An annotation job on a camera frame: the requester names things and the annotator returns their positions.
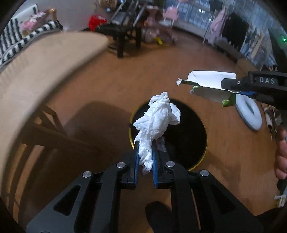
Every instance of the silver screw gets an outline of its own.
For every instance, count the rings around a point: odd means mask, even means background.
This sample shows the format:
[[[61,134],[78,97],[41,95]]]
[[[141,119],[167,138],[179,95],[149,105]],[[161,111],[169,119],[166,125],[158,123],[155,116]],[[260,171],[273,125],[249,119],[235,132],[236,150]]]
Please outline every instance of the silver screw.
[[[207,170],[201,170],[201,171],[200,171],[200,174],[201,174],[202,176],[208,176],[208,175],[209,175],[209,172],[208,172]]]
[[[172,168],[172,167],[174,167],[175,163],[173,161],[167,161],[165,165]]]
[[[124,168],[125,167],[125,163],[124,162],[119,162],[119,163],[117,163],[117,167],[118,168]]]
[[[92,175],[92,173],[90,171],[86,171],[83,173],[83,177],[88,178]]]

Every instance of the yellow rim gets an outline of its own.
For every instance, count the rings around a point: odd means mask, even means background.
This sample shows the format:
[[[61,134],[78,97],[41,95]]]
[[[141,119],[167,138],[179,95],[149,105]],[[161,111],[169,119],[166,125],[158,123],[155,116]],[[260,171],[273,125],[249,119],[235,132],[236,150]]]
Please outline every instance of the yellow rim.
[[[130,123],[130,124],[133,123],[133,117],[135,116],[136,112],[143,106],[143,104],[142,104],[139,108],[137,108],[136,111],[134,111],[134,112],[131,114],[131,117],[130,117],[130,119],[129,119],[129,123]],[[200,122],[203,124],[203,127],[204,127],[204,129],[205,129],[204,123],[202,122],[202,120],[200,119],[200,117],[198,117],[198,118],[199,118]],[[206,144],[205,144],[205,149],[204,149],[203,155],[201,156],[200,160],[196,163],[196,165],[194,165],[192,168],[188,169],[188,171],[191,171],[191,170],[195,169],[195,168],[202,162],[202,160],[204,159],[204,156],[205,156],[206,150],[207,150],[207,144],[208,144],[208,138],[207,138],[206,130],[205,130],[205,135],[206,135]],[[134,148],[135,148],[135,145],[134,145],[134,143],[133,143],[133,139],[131,138],[131,128],[129,128],[129,140],[130,140],[130,142],[131,142],[131,147],[134,149]]]

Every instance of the black trash bin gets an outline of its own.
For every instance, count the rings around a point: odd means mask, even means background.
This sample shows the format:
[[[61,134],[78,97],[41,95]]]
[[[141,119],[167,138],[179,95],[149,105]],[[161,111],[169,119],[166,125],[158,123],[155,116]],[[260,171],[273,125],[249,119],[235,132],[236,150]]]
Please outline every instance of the black trash bin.
[[[170,160],[181,164],[187,170],[192,170],[204,158],[207,147],[206,130],[200,118],[189,106],[175,99],[170,99],[170,103],[175,104],[180,110],[181,120],[178,125],[168,125],[163,135],[166,149]],[[129,136],[133,147],[139,130],[132,124],[148,109],[146,102],[131,116]]]

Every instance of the crumpled white tissue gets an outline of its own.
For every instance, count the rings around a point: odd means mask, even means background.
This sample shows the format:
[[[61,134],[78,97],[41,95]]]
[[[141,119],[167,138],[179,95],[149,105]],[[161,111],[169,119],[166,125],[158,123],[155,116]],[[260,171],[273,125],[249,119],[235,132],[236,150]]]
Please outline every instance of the crumpled white tissue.
[[[153,96],[148,105],[150,108],[133,124],[137,130],[140,130],[135,142],[139,141],[139,164],[143,166],[144,175],[152,169],[152,141],[160,138],[169,124],[180,123],[180,110],[169,103],[167,92],[161,93],[160,96]]]

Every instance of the stool leg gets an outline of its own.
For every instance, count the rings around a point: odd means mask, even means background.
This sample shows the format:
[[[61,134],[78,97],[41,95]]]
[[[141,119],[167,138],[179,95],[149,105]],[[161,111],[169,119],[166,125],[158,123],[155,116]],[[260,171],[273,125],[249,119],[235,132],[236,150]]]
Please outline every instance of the stool leg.
[[[124,56],[124,48],[125,48],[125,35],[119,36],[119,43],[117,47],[117,57],[122,58]]]
[[[141,47],[141,28],[135,28],[135,46],[136,48]]]

